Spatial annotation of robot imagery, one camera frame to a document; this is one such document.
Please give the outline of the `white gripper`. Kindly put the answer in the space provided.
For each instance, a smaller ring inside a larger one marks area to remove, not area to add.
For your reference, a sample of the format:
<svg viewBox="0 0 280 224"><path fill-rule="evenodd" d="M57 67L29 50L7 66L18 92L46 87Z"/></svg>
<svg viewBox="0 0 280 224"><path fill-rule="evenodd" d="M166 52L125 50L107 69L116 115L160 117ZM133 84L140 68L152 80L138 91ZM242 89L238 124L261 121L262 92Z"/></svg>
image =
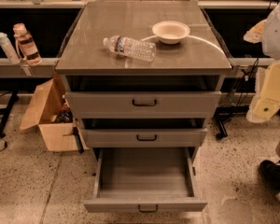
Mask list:
<svg viewBox="0 0 280 224"><path fill-rule="evenodd" d="M244 41L252 44L261 41L263 53L280 60L280 2L267 20L259 21L245 33ZM255 91L246 119L253 123L263 123L280 109L280 61L258 69Z"/></svg>

